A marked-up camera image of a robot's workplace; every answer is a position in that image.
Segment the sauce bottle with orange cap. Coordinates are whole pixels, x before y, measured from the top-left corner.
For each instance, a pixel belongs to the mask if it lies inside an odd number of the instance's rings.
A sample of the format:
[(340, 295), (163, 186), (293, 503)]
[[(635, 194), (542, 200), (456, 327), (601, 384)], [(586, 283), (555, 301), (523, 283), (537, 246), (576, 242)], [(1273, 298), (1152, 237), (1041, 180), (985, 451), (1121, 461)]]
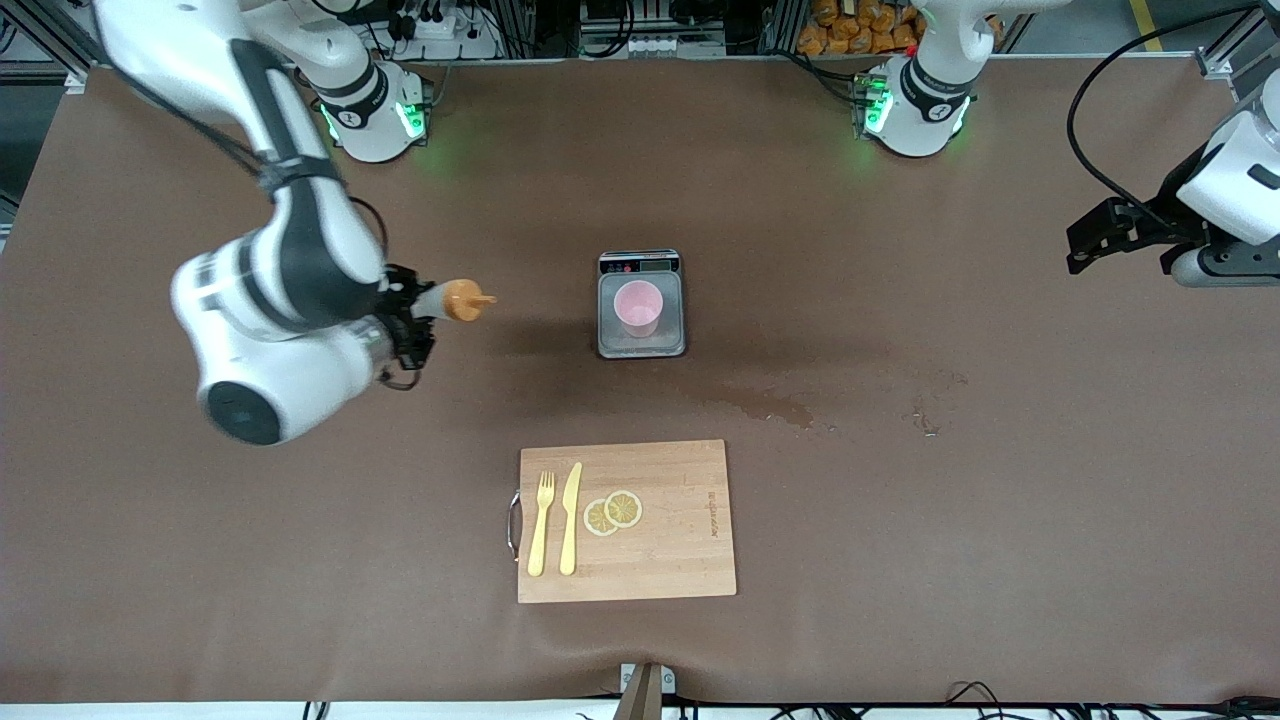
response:
[(497, 297), (481, 290), (476, 281), (453, 279), (422, 290), (410, 306), (413, 318), (470, 323), (477, 320)]

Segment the pink cup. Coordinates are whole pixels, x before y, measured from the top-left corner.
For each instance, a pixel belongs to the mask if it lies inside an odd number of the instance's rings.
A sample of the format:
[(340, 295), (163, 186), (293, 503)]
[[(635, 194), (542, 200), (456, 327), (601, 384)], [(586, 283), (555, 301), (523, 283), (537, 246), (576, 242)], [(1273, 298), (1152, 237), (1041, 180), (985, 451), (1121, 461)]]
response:
[(616, 319), (623, 332), (635, 338), (646, 338), (657, 331), (664, 307), (660, 288), (649, 281), (622, 284), (613, 300)]

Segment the silver kitchen scale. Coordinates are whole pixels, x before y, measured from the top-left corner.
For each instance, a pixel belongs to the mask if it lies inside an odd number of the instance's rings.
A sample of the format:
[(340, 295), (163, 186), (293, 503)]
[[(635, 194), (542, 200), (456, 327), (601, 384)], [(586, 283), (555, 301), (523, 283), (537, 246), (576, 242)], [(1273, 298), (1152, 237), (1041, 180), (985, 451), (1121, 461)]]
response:
[[(614, 316), (617, 290), (630, 281), (660, 288), (666, 307), (646, 338), (626, 334)], [(604, 359), (677, 357), (687, 347), (684, 261), (673, 249), (612, 251), (596, 260), (596, 351)]]

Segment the yellow plastic fork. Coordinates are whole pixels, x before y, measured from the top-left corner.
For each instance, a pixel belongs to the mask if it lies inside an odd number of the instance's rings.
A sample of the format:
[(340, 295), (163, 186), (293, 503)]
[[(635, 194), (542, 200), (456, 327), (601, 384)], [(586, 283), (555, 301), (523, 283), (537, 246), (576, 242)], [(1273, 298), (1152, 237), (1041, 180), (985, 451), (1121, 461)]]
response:
[(532, 541), (527, 560), (527, 574), (541, 577), (547, 564), (547, 523), (550, 506), (556, 498), (556, 474), (541, 471), (536, 489), (536, 516), (532, 532)]

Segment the yellow plastic knife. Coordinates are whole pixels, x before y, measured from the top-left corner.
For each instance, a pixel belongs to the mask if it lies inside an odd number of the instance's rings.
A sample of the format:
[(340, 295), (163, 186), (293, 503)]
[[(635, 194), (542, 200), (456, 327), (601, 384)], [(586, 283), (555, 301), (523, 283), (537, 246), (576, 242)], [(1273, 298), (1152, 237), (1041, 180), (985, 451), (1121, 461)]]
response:
[(564, 482), (561, 506), (564, 510), (564, 533), (559, 553), (559, 574), (571, 577), (577, 566), (577, 528), (579, 528), (579, 489), (582, 475), (582, 462), (575, 462)]

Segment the white power strip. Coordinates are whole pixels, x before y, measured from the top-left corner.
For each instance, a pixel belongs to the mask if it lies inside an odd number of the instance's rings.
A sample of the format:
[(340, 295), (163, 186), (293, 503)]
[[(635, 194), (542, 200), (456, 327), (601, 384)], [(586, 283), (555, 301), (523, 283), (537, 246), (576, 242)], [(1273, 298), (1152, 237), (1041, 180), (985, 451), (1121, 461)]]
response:
[(730, 54), (721, 27), (668, 28), (666, 32), (636, 28), (626, 44), (621, 44), (617, 28), (582, 29), (575, 44), (577, 56), (596, 60), (701, 60)]
[(494, 14), (477, 0), (390, 0), (390, 56), (404, 61), (508, 56)]

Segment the wooden cutting board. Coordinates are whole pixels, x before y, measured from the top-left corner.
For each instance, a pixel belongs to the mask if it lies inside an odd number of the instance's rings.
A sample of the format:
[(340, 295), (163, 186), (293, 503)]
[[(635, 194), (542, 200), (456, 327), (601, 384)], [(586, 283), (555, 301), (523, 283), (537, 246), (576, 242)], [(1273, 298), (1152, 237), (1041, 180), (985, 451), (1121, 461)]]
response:
[[(577, 566), (559, 573), (564, 533), (561, 496), (570, 469), (582, 462)], [(527, 573), (541, 471), (556, 474), (547, 523), (547, 564)], [(522, 528), (520, 603), (579, 603), (731, 596), (737, 591), (727, 448), (721, 439), (524, 448), (518, 456)], [(586, 506), (627, 489), (643, 502), (639, 524), (593, 536)]]

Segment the orange packaged goods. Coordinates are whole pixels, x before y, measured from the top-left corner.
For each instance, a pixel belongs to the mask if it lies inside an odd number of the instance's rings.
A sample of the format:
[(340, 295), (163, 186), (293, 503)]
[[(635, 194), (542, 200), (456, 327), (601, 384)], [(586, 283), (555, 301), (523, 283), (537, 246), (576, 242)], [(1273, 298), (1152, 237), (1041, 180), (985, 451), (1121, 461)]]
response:
[(796, 41), (805, 56), (911, 53), (928, 29), (910, 0), (810, 0), (809, 12)]

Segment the brown table cover mat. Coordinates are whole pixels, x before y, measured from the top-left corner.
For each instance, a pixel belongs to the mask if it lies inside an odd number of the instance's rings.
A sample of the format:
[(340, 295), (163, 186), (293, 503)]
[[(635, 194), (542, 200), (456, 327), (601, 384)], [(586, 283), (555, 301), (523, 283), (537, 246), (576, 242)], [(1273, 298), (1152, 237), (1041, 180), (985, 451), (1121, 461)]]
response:
[[(1091, 67), (992, 61), (923, 160), (786, 61), (462, 67), (343, 172), (497, 305), (278, 448), (209, 425), (169, 304), (269, 202), (100, 70), (0, 255), (0, 702), (1280, 697), (1280, 290), (1068, 274)], [(653, 249), (687, 347), (604, 359), (596, 260)], [(518, 605), (518, 452), (672, 439), (726, 442), (737, 593)]]

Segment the aluminium frame profile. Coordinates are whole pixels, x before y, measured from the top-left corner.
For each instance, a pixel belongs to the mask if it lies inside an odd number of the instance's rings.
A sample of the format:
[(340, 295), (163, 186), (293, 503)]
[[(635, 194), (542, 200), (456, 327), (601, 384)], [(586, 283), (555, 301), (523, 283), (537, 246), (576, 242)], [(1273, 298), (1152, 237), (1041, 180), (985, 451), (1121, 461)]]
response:
[(1236, 102), (1251, 102), (1280, 70), (1280, 10), (1243, 14), (1196, 56), (1206, 79), (1225, 82)]

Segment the brown mount post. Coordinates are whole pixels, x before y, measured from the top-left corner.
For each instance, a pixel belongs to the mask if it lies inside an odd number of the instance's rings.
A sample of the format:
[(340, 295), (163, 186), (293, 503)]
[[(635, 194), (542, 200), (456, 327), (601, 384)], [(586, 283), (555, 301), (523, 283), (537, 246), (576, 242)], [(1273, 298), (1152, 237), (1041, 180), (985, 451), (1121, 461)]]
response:
[(662, 720), (666, 675), (660, 664), (622, 665), (621, 697), (612, 720)]

